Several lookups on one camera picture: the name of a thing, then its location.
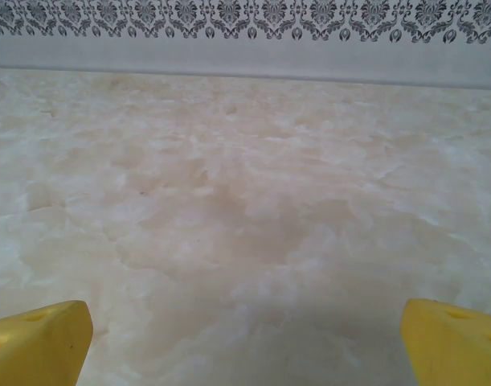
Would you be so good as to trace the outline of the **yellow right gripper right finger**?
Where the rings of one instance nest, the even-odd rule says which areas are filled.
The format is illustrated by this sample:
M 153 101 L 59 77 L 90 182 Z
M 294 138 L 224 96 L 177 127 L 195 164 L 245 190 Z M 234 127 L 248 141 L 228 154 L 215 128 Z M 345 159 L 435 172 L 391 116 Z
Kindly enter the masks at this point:
M 491 314 L 414 298 L 401 335 L 419 385 L 491 385 Z

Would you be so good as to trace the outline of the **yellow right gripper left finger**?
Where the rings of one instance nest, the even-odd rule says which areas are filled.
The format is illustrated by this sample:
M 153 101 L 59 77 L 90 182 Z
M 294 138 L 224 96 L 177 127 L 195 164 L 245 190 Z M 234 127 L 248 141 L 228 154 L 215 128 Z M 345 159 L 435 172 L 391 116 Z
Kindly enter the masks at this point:
M 0 385 L 75 385 L 93 336 L 83 301 L 0 319 Z

